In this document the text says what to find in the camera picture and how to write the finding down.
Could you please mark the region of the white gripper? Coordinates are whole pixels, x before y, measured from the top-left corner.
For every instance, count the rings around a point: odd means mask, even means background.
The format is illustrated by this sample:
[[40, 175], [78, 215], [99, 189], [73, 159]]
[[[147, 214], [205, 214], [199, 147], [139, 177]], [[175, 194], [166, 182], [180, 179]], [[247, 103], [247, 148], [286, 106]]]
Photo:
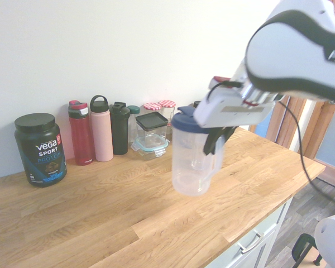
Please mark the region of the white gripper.
[[216, 142], [223, 135], [224, 140], [234, 134], [236, 126], [257, 125], [272, 111], [275, 102], [252, 107], [243, 102], [241, 95], [233, 89], [215, 89], [205, 96], [193, 113], [196, 123], [202, 128], [225, 127], [223, 130], [208, 130], [203, 152], [215, 154]]

